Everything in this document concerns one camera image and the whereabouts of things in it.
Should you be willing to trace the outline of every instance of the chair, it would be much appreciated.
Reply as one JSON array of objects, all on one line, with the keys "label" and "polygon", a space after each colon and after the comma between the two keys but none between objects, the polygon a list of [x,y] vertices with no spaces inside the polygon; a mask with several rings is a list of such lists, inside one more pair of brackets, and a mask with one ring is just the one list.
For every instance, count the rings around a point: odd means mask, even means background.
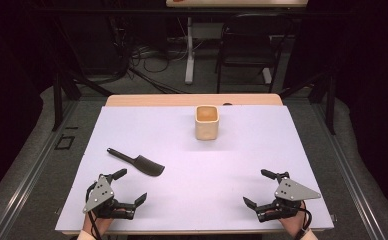
[{"label": "chair", "polygon": [[220,92],[222,66],[272,68],[272,87],[285,39],[292,29],[291,19],[279,15],[242,13],[230,17],[222,27],[215,72]]}]

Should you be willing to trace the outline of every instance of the table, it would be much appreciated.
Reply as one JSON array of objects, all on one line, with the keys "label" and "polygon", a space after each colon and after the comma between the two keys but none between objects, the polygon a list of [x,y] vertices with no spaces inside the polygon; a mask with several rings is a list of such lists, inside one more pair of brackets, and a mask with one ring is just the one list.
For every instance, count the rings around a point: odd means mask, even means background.
[{"label": "table", "polygon": [[[220,132],[214,141],[195,139],[194,111],[201,104],[219,107]],[[109,147],[132,157],[143,155],[166,168],[159,177],[146,176],[108,154]],[[260,205],[272,202],[278,184],[260,174],[263,168],[289,171],[293,180],[320,192],[288,109],[276,94],[109,97],[56,230],[77,234],[88,186],[100,173],[122,168],[128,174],[112,182],[115,198],[131,203],[145,192],[148,197],[134,220],[114,221],[109,234],[282,231],[278,221],[259,223],[242,199]],[[308,200],[307,205],[314,213],[311,228],[333,228],[323,198]]]},{"label": "table", "polygon": [[[306,7],[308,0],[166,0],[168,7],[174,8],[299,8]],[[200,28],[205,28],[208,38],[220,38],[220,31],[211,31],[211,28],[220,29],[222,24],[212,24],[205,26],[201,24]],[[193,83],[194,56],[193,51],[193,30],[192,18],[188,17],[187,38],[188,38],[188,59],[185,73],[185,83]],[[264,69],[263,77],[266,83],[272,81],[269,69]]]}]

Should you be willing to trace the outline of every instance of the chair backrest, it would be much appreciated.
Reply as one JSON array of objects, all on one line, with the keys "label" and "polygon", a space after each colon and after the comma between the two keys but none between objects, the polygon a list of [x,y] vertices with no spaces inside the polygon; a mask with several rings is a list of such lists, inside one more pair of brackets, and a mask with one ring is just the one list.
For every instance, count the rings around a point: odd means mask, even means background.
[{"label": "chair backrest", "polygon": [[241,13],[230,17],[222,27],[222,38],[230,35],[287,36],[293,28],[291,19],[282,15]]}]

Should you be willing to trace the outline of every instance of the white tabletop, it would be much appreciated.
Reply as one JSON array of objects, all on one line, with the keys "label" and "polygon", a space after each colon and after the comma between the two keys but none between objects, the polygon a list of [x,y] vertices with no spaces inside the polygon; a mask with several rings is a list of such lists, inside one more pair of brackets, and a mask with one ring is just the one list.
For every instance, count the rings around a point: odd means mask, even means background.
[{"label": "white tabletop", "polygon": [[308,0],[166,0],[168,7],[306,7]]},{"label": "white tabletop", "polygon": [[[128,174],[111,187],[119,202],[132,203],[147,192],[134,220],[116,220],[109,233],[263,233],[281,230],[278,221],[260,223],[243,196],[259,205],[275,198],[276,180],[260,174],[288,171],[293,180],[320,192],[285,106],[220,106],[219,135],[194,136],[195,106],[103,107],[56,226],[77,233],[83,223],[86,189],[98,175],[122,168]],[[114,148],[164,165],[150,177],[110,155]],[[324,198],[307,200],[311,227],[333,228]]]}]

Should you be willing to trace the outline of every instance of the yellow square cup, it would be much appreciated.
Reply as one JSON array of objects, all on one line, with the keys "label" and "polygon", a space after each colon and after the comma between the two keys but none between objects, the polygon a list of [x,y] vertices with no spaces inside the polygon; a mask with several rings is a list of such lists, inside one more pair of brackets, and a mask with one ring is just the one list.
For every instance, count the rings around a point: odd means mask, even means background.
[{"label": "yellow square cup", "polygon": [[215,106],[197,106],[195,111],[195,137],[214,140],[218,137],[219,112]]}]

